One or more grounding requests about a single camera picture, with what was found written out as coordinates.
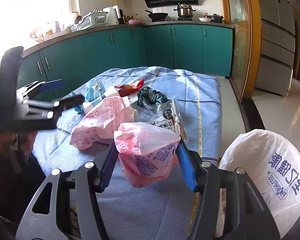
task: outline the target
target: white kettle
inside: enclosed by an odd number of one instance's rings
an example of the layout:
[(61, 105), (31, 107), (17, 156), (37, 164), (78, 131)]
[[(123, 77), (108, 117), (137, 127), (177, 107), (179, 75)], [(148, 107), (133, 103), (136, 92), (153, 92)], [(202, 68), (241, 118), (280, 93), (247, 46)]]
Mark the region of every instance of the white kettle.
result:
[(113, 7), (104, 8), (102, 11), (108, 12), (106, 23), (108, 25), (116, 25), (119, 24), (117, 12)]

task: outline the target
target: kitchen countertop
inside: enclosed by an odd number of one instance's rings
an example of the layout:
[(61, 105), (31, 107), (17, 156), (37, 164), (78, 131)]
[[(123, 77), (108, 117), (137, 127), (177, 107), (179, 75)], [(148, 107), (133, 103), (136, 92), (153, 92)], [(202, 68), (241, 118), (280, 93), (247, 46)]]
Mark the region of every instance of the kitchen countertop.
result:
[(26, 49), (22, 56), (26, 57), (30, 55), (31, 53), (34, 53), (40, 49), (43, 49), (47, 46), (50, 46), (52, 44), (58, 43), (60, 41), (65, 41), (70, 38), (74, 38), (80, 35), (85, 35), (88, 33), (94, 33), (94, 32), (101, 32), (106, 30), (113, 30), (113, 29), (121, 29), (121, 28), (132, 28), (132, 27), (141, 27), (141, 26), (151, 26), (151, 25), (163, 25), (163, 24), (201, 24), (201, 25), (213, 25), (213, 26), (219, 26), (219, 27), (225, 27), (225, 28), (234, 28), (232, 25), (228, 24), (222, 24), (222, 23), (212, 23), (212, 22), (200, 22), (200, 21), (164, 21), (164, 22), (155, 22), (155, 23), (143, 23), (143, 24), (118, 24), (118, 25), (103, 25), (103, 26), (96, 26), (93, 28), (85, 29), (82, 31), (77, 31), (73, 33), (67, 33), (60, 35), (58, 37), (55, 37), (53, 39), (41, 42), (33, 47), (30, 47), (29, 49)]

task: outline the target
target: white tile floor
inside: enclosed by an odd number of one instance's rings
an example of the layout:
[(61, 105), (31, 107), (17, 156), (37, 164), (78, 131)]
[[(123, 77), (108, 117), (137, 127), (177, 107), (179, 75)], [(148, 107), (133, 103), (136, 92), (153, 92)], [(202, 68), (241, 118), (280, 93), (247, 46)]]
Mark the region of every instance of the white tile floor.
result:
[(221, 90), (222, 134), (219, 157), (241, 133), (245, 133), (242, 115), (228, 79), (217, 78)]
[(300, 82), (293, 79), (285, 97), (255, 89), (252, 99), (265, 128), (287, 138), (300, 152)]

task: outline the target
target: white bowl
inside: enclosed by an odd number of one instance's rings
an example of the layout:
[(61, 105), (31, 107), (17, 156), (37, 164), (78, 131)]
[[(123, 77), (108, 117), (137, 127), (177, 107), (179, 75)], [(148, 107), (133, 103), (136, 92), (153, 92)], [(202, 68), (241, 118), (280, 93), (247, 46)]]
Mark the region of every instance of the white bowl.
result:
[(200, 18), (198, 18), (200, 21), (202, 21), (202, 22), (211, 22), (211, 18), (204, 18), (204, 17), (200, 17)]

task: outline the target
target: blue tablecloth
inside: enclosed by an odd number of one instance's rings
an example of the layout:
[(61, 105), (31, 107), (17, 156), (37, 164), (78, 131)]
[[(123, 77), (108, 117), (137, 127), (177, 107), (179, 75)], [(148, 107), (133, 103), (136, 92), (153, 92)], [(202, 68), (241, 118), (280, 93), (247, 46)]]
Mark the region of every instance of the blue tablecloth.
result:
[[(222, 109), (215, 78), (164, 67), (110, 69), (97, 78), (106, 89), (144, 78), (145, 86), (162, 92), (167, 98), (176, 98), (189, 139), (188, 149), (218, 159)], [(75, 92), (84, 95), (85, 86)], [(58, 120), (56, 130), (38, 133), (33, 154), (45, 174), (54, 168), (63, 172), (75, 170), (107, 147), (104, 142), (95, 142), (89, 149), (80, 151), (69, 145), (71, 130), (83, 116), (73, 109), (67, 110)], [(117, 161), (109, 187), (97, 197), (111, 239), (186, 238), (194, 194), (186, 187), (179, 165), (167, 179), (136, 189), (122, 175)]]

